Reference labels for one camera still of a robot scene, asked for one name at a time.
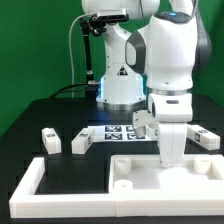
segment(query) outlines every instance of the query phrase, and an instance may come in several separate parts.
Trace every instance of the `black table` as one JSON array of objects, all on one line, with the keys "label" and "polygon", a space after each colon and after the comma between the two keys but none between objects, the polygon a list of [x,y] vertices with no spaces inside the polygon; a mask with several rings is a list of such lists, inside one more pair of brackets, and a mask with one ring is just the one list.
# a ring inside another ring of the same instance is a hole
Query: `black table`
[{"label": "black table", "polygon": [[[206,96],[193,96],[193,121],[224,136],[224,108]],[[130,125],[131,112],[103,110],[94,100],[41,99],[32,102],[0,139],[0,223],[224,223],[224,216],[123,217],[68,219],[11,219],[8,201],[34,157],[44,157],[46,172],[36,194],[108,192],[109,164],[116,154],[158,154],[156,142],[93,143],[85,155],[72,155],[71,141],[82,128],[94,125]],[[41,129],[53,127],[62,141],[62,153],[48,155]],[[187,140],[186,154],[222,154]]]}]

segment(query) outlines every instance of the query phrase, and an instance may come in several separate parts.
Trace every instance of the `green backdrop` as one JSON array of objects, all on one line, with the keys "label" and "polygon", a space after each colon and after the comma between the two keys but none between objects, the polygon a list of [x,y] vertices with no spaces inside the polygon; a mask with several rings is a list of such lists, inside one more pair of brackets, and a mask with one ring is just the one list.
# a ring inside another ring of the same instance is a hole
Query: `green backdrop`
[{"label": "green backdrop", "polygon": [[[193,76],[195,93],[224,105],[224,1],[201,0],[201,15],[212,39],[209,64]],[[169,8],[161,0],[160,10]],[[81,0],[0,0],[0,136],[33,101],[71,84],[68,33],[82,14]],[[141,21],[123,27],[132,31]],[[73,35],[76,82],[85,80],[82,35]],[[103,39],[91,37],[93,68],[99,79],[105,70]]]}]

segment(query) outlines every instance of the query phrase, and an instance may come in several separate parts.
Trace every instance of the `white plastic piece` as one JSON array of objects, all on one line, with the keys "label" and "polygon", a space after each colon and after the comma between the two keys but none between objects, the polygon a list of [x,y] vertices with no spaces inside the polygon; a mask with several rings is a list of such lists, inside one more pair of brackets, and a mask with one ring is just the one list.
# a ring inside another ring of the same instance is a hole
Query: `white plastic piece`
[{"label": "white plastic piece", "polygon": [[[113,175],[114,161],[127,157],[132,171],[126,179],[119,179]],[[35,158],[9,201],[11,218],[224,215],[224,181],[212,176],[213,171],[224,173],[224,158],[212,156],[207,175],[192,173],[194,158],[185,155],[182,164],[165,169],[159,156],[113,156],[112,194],[34,195],[45,170],[44,159]]]},{"label": "white plastic piece", "polygon": [[198,174],[208,174],[211,170],[212,156],[203,155],[194,158],[194,171]]},{"label": "white plastic piece", "polygon": [[220,149],[220,137],[199,125],[188,125],[187,137],[207,150]]},{"label": "white plastic piece", "polygon": [[54,128],[42,129],[42,140],[48,154],[61,153],[61,140]]},{"label": "white plastic piece", "polygon": [[83,128],[72,141],[72,153],[85,154],[93,142],[94,133],[94,128]]}]

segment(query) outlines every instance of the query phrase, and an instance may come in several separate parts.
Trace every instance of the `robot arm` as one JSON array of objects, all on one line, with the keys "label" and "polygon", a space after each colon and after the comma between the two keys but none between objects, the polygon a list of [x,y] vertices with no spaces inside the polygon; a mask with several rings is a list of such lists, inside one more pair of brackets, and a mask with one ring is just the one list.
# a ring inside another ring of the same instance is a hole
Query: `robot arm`
[{"label": "robot arm", "polygon": [[[133,127],[141,137],[145,134],[142,121],[150,121],[145,125],[155,129],[164,167],[181,162],[184,154],[187,122],[192,120],[192,97],[188,90],[193,86],[191,74],[198,39],[191,0],[170,3],[174,11],[156,13],[149,25],[134,33],[126,45],[127,63],[148,76],[146,109],[150,113],[135,113]],[[133,60],[143,56],[140,52],[144,45],[136,44],[139,36],[145,44],[145,58],[141,59],[145,61],[144,68]]]},{"label": "robot arm", "polygon": [[[122,20],[114,19],[122,15],[127,15],[129,19],[151,16],[157,11],[159,3],[160,0],[82,0],[86,13],[97,12],[89,20],[93,35],[103,33],[104,37],[106,71],[101,78],[101,91],[96,99],[99,107],[131,110],[144,106],[142,77],[125,61],[125,45],[131,33],[119,26]],[[99,22],[100,27],[94,27],[95,22]]]}]

